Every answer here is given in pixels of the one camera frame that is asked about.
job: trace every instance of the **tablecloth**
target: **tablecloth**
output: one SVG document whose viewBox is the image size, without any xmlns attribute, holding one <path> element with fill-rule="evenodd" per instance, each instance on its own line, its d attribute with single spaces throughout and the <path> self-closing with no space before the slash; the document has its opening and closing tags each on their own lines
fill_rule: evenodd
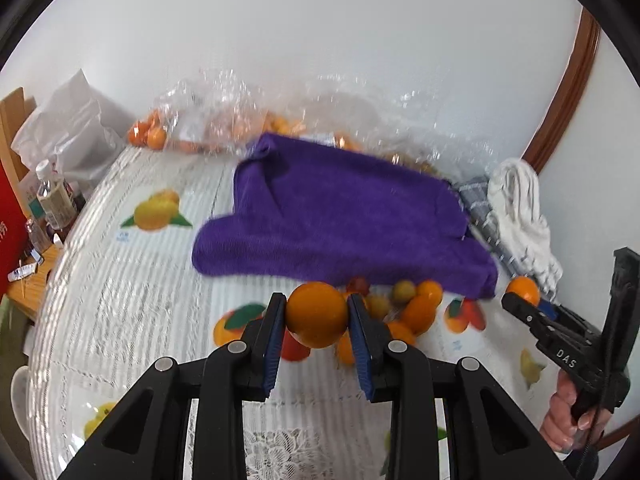
<svg viewBox="0 0 640 480">
<path fill-rule="evenodd" d="M 193 269 L 199 226 L 232 212 L 237 163 L 231 156 L 130 147 L 98 186 L 52 273 L 37 323 L 28 409 L 40 480 L 60 474 L 84 443 L 84 425 L 96 407 L 118 400 L 155 359 L 207 356 L 215 348 L 212 327 L 224 313 L 245 303 L 266 304 L 272 292 L 288 295 L 300 284 L 273 276 L 210 278 Z M 151 217 L 138 206 L 166 189 L 179 200 L 179 215 L 164 228 L 144 230 Z M 431 358 L 477 357 L 539 425 L 558 369 L 534 348 L 527 328 L 501 309 L 507 282 L 501 274 L 496 299 L 479 302 L 484 331 L 469 326 L 462 334 L 450 332 L 443 316 L 455 295 L 445 293 L 434 325 L 417 345 Z M 535 384 L 520 373 L 523 349 L 545 366 Z M 185 478 L 191 477 L 196 409 L 194 402 Z M 439 401 L 436 410 L 444 427 Z M 314 350 L 301 363 L 281 362 L 271 397 L 244 403 L 243 418 L 251 480 L 380 476 L 390 405 L 369 404 L 353 368 L 339 366 L 332 348 Z M 441 478 L 447 479 L 446 440 L 440 455 Z"/>
</svg>

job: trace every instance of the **purple cloth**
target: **purple cloth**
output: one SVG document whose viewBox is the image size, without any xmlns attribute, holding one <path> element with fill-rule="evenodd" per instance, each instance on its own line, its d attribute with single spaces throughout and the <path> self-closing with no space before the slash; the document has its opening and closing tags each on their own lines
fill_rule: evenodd
<svg viewBox="0 0 640 480">
<path fill-rule="evenodd" d="M 400 166 L 263 134 L 234 177 L 234 214 L 209 220 L 193 247 L 203 274 L 268 274 L 339 286 L 440 282 L 493 297 L 497 269 L 467 233 L 448 185 Z"/>
</svg>

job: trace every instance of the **red paper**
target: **red paper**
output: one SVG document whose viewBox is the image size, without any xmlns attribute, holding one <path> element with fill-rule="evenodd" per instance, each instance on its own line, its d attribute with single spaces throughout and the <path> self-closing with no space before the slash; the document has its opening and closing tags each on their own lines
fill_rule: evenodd
<svg viewBox="0 0 640 480">
<path fill-rule="evenodd" d="M 0 296 L 6 292 L 7 274 L 18 266 L 18 259 L 27 241 L 22 214 L 14 190 L 0 165 Z"/>
</svg>

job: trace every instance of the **hand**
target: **hand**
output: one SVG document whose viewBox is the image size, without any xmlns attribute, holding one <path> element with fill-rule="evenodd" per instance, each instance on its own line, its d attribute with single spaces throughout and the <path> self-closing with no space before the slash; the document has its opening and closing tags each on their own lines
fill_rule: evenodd
<svg viewBox="0 0 640 480">
<path fill-rule="evenodd" d="M 573 381 L 564 371 L 558 372 L 558 389 L 549 399 L 549 411 L 546 412 L 545 420 L 542 421 L 540 434 L 554 451 L 567 450 L 574 446 L 575 432 L 588 430 L 593 422 L 595 407 L 584 413 L 580 420 L 573 420 L 571 416 L 571 406 L 577 399 L 578 392 Z M 611 418 L 611 412 L 602 410 L 598 418 L 598 425 L 594 428 L 593 441 L 599 439 L 606 423 Z M 585 431 L 581 439 L 576 443 L 577 447 L 583 446 L 587 438 Z"/>
</svg>

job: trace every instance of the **gray plaid cloth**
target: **gray plaid cloth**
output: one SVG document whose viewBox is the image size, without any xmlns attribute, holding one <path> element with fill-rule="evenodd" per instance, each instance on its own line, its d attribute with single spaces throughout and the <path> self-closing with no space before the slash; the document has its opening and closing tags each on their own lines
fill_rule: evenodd
<svg viewBox="0 0 640 480">
<path fill-rule="evenodd" d="M 491 204 L 489 204 L 486 197 L 488 186 L 489 178 L 487 176 L 478 176 L 462 184 L 457 184 L 454 188 L 460 196 L 462 206 L 470 216 L 471 223 L 478 228 L 482 238 L 498 256 L 502 266 L 511 275 L 511 278 L 528 276 L 520 261 L 511 254 L 511 251 L 504 244 L 500 243 L 498 229 L 491 215 L 489 215 Z"/>
</svg>

